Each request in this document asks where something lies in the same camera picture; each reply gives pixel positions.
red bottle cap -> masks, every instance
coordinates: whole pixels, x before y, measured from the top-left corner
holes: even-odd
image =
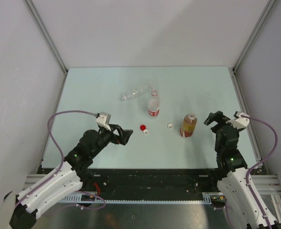
[[[145,125],[141,125],[141,126],[140,126],[140,129],[141,129],[142,131],[144,131],[144,130],[146,129],[146,126],[145,126]]]

bottle with red label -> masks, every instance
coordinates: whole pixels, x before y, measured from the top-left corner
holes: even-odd
[[[194,113],[186,115],[184,117],[182,126],[180,128],[180,134],[182,137],[191,137],[195,131],[197,124],[197,118]]]
[[[160,112],[160,98],[156,90],[151,91],[149,103],[148,103],[148,114],[150,116],[158,116]]]

plastic bottle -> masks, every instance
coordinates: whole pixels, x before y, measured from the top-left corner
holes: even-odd
[[[148,114],[150,116],[158,116],[160,112],[160,98],[156,90],[151,91],[151,96],[148,103]]]
[[[195,131],[195,127],[197,124],[197,118],[194,113],[187,114],[184,117],[182,126],[180,128],[180,134],[182,137],[191,137]]]
[[[121,100],[122,101],[126,101],[126,100],[130,100],[130,99],[134,99],[137,98],[143,94],[149,93],[152,90],[152,84],[151,82],[149,82],[147,85],[135,88],[135,89],[129,89],[127,92],[125,92],[122,97]]]

white table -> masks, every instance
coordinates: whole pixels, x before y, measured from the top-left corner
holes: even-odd
[[[148,95],[121,101],[129,88],[153,81],[161,96],[160,114],[147,113]],[[112,115],[110,123],[133,129],[126,146],[109,144],[94,159],[91,168],[214,168],[217,167],[215,134],[204,125],[210,112],[233,117],[238,100],[227,67],[131,67],[73,68],[69,70],[59,111],[86,110]],[[194,135],[182,138],[179,128],[188,113],[198,123]],[[140,125],[149,130],[144,135]],[[53,134],[68,154],[88,129],[96,129],[95,118],[86,114],[63,114],[55,119]],[[240,133],[238,148],[249,167],[255,162],[247,131]],[[42,167],[60,163],[60,154],[49,139]]]

bottle with orange liquid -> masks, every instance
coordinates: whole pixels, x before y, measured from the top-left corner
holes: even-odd
[[[184,117],[182,126],[180,128],[180,134],[182,137],[191,137],[195,131],[195,127],[197,124],[197,118],[194,113],[187,114]]]

